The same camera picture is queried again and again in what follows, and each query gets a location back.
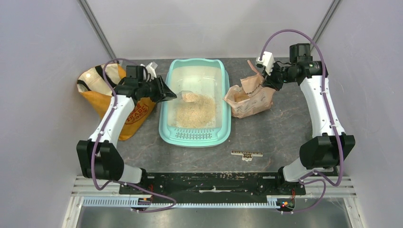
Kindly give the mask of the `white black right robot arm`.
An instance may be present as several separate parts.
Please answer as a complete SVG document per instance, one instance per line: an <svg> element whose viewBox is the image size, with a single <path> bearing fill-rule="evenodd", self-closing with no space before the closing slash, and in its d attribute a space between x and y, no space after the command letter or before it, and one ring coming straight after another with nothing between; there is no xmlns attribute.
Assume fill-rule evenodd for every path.
<svg viewBox="0 0 403 228"><path fill-rule="evenodd" d="M294 182L309 174L339 166L355 146L355 137L346 134L336 115L325 64L313 60L309 43L290 46L289 54L290 64L285 66L267 51L256 59L257 67L262 68L263 87L279 91L286 83L297 83L312 123L312 138L300 147L299 158L279 169L279 178L274 181L279 194L287 194Z"/></svg>

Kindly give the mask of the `pink cat litter bag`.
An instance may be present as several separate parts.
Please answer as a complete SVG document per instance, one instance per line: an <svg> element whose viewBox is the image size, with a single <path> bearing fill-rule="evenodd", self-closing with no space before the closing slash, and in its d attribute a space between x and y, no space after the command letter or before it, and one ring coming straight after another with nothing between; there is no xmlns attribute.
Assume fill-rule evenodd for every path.
<svg viewBox="0 0 403 228"><path fill-rule="evenodd" d="M247 63L255 75L241 79L241 86L230 87L224 97L224 101L231 107L231 115L239 119L270 109L276 91L263 87L264 77L250 60Z"/></svg>

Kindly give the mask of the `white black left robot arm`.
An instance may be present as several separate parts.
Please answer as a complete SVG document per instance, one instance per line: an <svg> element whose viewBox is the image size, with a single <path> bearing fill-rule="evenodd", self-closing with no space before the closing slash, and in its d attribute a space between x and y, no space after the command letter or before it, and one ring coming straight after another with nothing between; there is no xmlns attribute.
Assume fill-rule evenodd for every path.
<svg viewBox="0 0 403 228"><path fill-rule="evenodd" d="M126 165L117 151L119 140L127 140L139 129L158 102L176 95L156 74L157 64L98 65L77 80L79 93L92 105L101 122L87 140L77 143L77 155L86 178L131 183L138 194L148 191L145 170Z"/></svg>

